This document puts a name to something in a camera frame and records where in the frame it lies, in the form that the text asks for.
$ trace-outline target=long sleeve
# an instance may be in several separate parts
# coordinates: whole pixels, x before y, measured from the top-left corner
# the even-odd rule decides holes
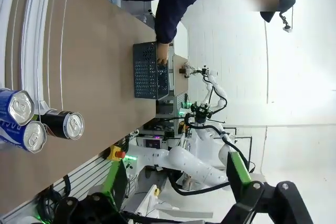
[[[156,39],[160,43],[170,43],[177,32],[187,8],[196,0],[160,0],[155,19]]]

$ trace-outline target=black plastic basket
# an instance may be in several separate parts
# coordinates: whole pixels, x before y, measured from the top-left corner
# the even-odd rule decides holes
[[[156,43],[133,45],[134,96],[160,100],[169,94],[168,64],[156,63]]]

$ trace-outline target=soda can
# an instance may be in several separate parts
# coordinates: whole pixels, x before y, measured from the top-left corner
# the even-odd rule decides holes
[[[38,118],[51,136],[77,140],[83,135],[84,119],[79,113],[52,109]]]
[[[26,125],[0,121],[0,140],[13,144],[28,152],[37,153],[47,141],[47,133],[42,123],[30,121]]]
[[[0,89],[1,121],[25,125],[34,116],[34,109],[34,102],[26,91]]]

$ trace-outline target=bolt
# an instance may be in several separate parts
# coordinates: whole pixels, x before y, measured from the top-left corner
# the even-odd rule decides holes
[[[285,183],[282,185],[283,189],[287,190],[288,189],[288,185]]]
[[[258,183],[254,183],[253,187],[256,188],[257,190],[260,188],[260,185]]]

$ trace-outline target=person's hand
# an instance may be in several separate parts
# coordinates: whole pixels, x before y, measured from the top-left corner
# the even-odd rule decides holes
[[[169,44],[162,44],[158,43],[158,46],[156,48],[157,53],[157,64],[167,64],[168,61],[168,50],[169,50]]]

